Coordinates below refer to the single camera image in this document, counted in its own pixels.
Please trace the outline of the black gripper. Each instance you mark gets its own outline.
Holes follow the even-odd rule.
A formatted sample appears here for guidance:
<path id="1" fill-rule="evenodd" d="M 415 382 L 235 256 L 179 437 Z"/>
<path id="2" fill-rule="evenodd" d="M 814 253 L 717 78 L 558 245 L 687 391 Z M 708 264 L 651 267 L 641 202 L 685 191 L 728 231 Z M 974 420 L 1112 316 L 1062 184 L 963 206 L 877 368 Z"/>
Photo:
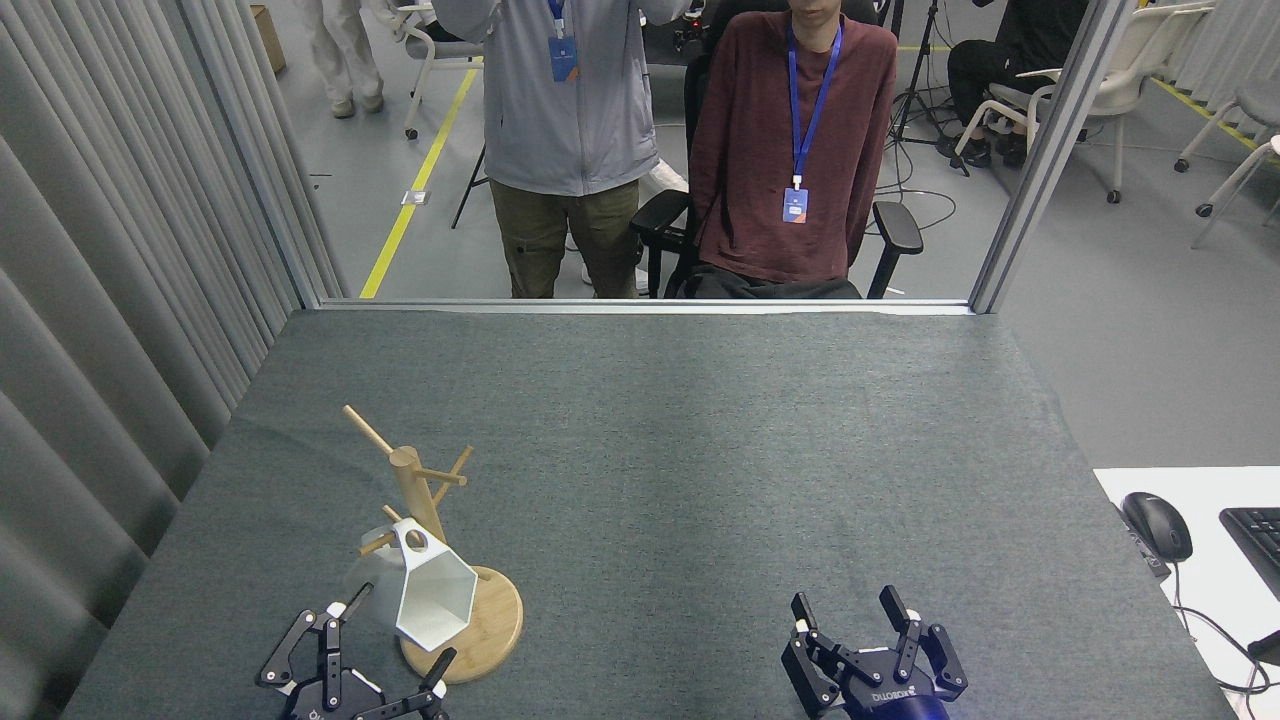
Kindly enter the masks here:
<path id="1" fill-rule="evenodd" d="M 879 593 L 896 650 L 851 650 L 817 629 L 803 592 L 791 601 L 795 630 L 781 662 L 809 719 L 841 711 L 850 719 L 946 719 L 947 705 L 968 687 L 957 653 L 941 624 L 925 625 L 896 588 Z M 933 678 L 916 666 L 923 650 Z"/>
<path id="2" fill-rule="evenodd" d="M 372 588 L 372 583 L 365 582 L 348 603 L 334 602 L 320 614 L 300 612 L 268 656 L 255 684 L 289 694 L 284 719 L 393 719 L 413 712 L 421 719 L 451 717 L 444 708 L 443 676 L 457 655 L 453 647 L 445 648 L 433 664 L 417 693 L 390 703 L 385 703 L 381 688 L 361 671 L 340 666 L 340 628 Z M 308 632 L 319 634 L 317 678 L 298 684 L 291 653 Z"/>

